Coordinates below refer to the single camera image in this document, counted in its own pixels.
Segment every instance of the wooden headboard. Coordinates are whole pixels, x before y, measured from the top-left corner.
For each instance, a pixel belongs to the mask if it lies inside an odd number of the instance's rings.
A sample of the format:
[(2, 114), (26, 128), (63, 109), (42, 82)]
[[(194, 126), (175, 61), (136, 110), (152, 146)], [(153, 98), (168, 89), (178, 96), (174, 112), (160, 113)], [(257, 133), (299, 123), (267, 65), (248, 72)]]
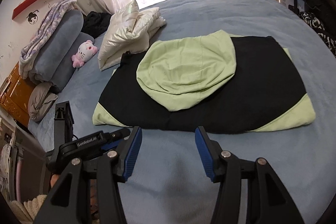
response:
[(27, 128), (28, 101), (36, 85), (29, 79), (23, 80), (18, 69), (17, 63), (0, 87), (0, 106)]

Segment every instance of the purple and white patterned blanket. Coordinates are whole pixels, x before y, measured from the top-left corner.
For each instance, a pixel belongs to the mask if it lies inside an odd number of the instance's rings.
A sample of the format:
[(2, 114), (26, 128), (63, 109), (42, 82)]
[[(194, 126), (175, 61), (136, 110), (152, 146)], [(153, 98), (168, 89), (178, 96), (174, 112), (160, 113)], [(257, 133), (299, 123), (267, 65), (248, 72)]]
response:
[(19, 57), (19, 74), (23, 79), (28, 77), (28, 71), (33, 68), (36, 56), (40, 49), (48, 41), (49, 37), (56, 30), (63, 15), (73, 9), (77, 0), (60, 0), (56, 2), (46, 13), (40, 27), (33, 35), (29, 44), (21, 50)]

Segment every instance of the gray pillow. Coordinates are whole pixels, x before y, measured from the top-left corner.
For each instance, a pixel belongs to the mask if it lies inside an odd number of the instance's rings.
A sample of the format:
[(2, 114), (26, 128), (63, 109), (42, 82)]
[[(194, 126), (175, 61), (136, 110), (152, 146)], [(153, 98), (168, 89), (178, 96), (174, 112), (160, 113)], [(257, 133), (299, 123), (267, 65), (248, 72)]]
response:
[(54, 33), (41, 48), (28, 75), (31, 81), (50, 81), (58, 65), (78, 37), (83, 26), (83, 15), (79, 10), (64, 14)]
[(35, 122), (44, 118), (53, 102), (58, 98), (56, 94), (49, 92), (50, 87), (50, 82), (41, 83), (34, 88), (29, 97), (28, 114)]
[(82, 44), (86, 40), (91, 40), (93, 44), (95, 43), (95, 40), (93, 39), (92, 36), (86, 33), (80, 32), (75, 42), (72, 44), (69, 51), (67, 52), (67, 54), (64, 56), (63, 60), (57, 67), (54, 75), (50, 79), (50, 82), (52, 82), (53, 84), (53, 86), (51, 87), (51, 90), (53, 92), (59, 93), (60, 91), (64, 89), (64, 87), (69, 82), (71, 76), (76, 70), (76, 68), (72, 66), (73, 62), (71, 60), (71, 57), (74, 54), (76, 54), (80, 44)]

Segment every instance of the blue blanket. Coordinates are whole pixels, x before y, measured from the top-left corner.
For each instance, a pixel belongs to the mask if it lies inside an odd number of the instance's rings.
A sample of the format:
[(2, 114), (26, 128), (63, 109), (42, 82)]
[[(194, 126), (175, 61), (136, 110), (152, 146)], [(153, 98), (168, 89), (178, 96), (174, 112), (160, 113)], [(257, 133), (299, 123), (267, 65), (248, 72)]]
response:
[[(274, 0), (167, 0), (155, 6), (167, 26), (152, 41), (223, 29), (239, 35), (270, 35), (289, 49), (316, 120), (290, 130), (210, 137), (241, 159), (266, 158), (305, 223), (315, 223), (336, 192), (335, 57), (307, 24)], [(102, 36), (95, 40), (98, 48)], [(59, 93), (57, 102), (70, 100), (78, 137), (116, 129), (92, 124), (96, 103), (115, 68), (100, 72), (96, 55)], [(46, 151), (53, 148), (53, 115), (52, 107), (39, 124), (30, 121), (28, 126)], [(205, 175), (193, 133), (143, 130), (133, 175), (120, 184), (120, 194), (129, 224), (204, 224), (210, 223), (218, 188)]]

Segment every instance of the plush toy face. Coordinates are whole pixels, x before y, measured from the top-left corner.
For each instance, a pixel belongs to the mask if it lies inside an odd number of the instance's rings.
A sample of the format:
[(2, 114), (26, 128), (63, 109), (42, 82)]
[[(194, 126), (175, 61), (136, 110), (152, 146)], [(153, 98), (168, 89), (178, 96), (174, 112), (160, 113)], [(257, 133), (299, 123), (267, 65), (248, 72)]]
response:
[(82, 43), (78, 48), (78, 53), (84, 62), (89, 61), (97, 52), (98, 48), (90, 40)]

